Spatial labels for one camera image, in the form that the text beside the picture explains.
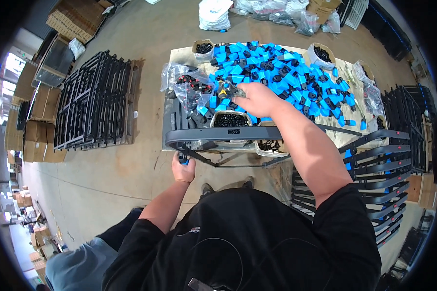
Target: pallet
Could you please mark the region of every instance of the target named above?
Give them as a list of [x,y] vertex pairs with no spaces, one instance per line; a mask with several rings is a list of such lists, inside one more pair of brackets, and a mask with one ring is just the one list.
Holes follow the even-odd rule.
[[100,143],[99,148],[106,148],[121,144],[133,144],[134,133],[137,130],[137,117],[134,117],[134,112],[137,111],[139,102],[139,85],[141,82],[141,71],[144,66],[144,59],[131,61],[131,68],[129,70],[128,78],[128,90],[126,92],[126,104],[125,104],[125,120],[123,136],[117,139],[116,143]]

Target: person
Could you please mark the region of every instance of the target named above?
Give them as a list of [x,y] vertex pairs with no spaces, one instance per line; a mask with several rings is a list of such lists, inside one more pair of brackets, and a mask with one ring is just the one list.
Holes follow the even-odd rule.
[[203,185],[199,202],[170,230],[196,166],[193,159],[180,164],[175,154],[175,182],[141,213],[105,272],[103,290],[375,288],[381,270],[375,233],[335,145],[264,85],[238,87],[246,97],[233,102],[280,130],[315,196],[313,223],[249,179],[220,192]]
[[74,251],[59,253],[48,259],[45,269],[48,289],[100,291],[105,270],[117,257],[123,239],[142,211],[143,207],[133,208],[121,222],[91,241],[83,243]]

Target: jeans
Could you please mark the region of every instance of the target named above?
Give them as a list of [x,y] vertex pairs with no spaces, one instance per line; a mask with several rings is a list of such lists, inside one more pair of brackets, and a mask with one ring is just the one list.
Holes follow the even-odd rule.
[[138,220],[139,215],[144,208],[134,208],[120,223],[110,227],[104,233],[98,235],[103,239],[111,248],[118,251],[125,236],[130,232],[134,223]]

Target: wooden table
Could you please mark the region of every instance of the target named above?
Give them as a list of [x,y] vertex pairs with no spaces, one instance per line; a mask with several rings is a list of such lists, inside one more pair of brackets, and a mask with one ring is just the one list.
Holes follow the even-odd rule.
[[[282,48],[285,48],[289,51],[297,52],[303,55],[304,60],[306,61],[306,65],[310,65],[309,63],[309,57],[307,54],[306,49],[302,48],[294,48],[294,47],[288,47],[288,46],[282,46]],[[198,64],[196,61],[196,58],[194,57],[192,53],[192,47],[187,48],[178,48],[173,49],[170,52],[170,62],[176,62],[179,64],[184,65],[190,65],[194,67],[198,67],[200,70],[202,70],[204,73],[209,75],[210,73],[215,73],[217,70],[216,67],[213,67],[210,65],[210,63],[204,63],[204,64]],[[356,111],[351,111],[350,107],[347,104],[342,104],[341,110],[343,111],[343,114],[345,116],[345,120],[351,119],[356,121],[356,126],[344,126],[344,129],[349,129],[357,132],[361,132],[363,135],[367,135],[373,131],[377,130],[377,122],[375,119],[372,119],[372,115],[370,113],[367,113],[366,106],[364,104],[363,100],[363,84],[361,81],[359,81],[355,76],[354,72],[352,72],[353,64],[349,63],[344,60],[336,59],[336,67],[338,68],[338,75],[339,77],[342,77],[344,80],[351,80],[350,82],[350,89],[349,91],[352,92],[355,96],[355,101],[357,104]],[[332,73],[330,72],[330,76],[332,81],[335,81],[336,78],[332,76]],[[162,137],[162,150],[172,150],[172,148],[165,146],[165,134],[168,131],[171,131],[171,119],[170,114],[172,112],[172,105],[173,100],[167,99],[165,97],[165,103],[164,103],[164,109],[163,109],[163,137]],[[361,119],[363,117],[366,117],[366,121],[368,123],[368,127],[366,130],[361,131],[360,130],[360,124]],[[334,117],[324,117],[322,115],[315,118],[316,123],[329,125],[337,128],[342,128],[338,122],[337,119]],[[353,142],[358,137],[334,132],[334,131],[327,131],[327,136],[331,138],[331,140],[334,142],[334,144],[337,146],[337,148],[340,148],[344,146],[347,143]],[[388,138],[385,140],[379,140],[379,141],[373,141],[363,146],[363,148],[375,148],[381,145],[388,145],[389,141]],[[244,148],[227,148],[227,147],[219,147],[214,148],[214,152],[220,151],[220,152],[234,152],[234,151],[245,151],[245,152],[255,152],[255,146],[254,143],[246,145]]]

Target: left hand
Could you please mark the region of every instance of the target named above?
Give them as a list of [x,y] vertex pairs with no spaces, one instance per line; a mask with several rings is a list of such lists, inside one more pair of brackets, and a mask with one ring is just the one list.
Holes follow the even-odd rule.
[[173,155],[173,161],[171,163],[171,170],[173,171],[175,181],[191,183],[196,176],[196,160],[190,157],[187,165],[181,165],[178,155],[178,152]]

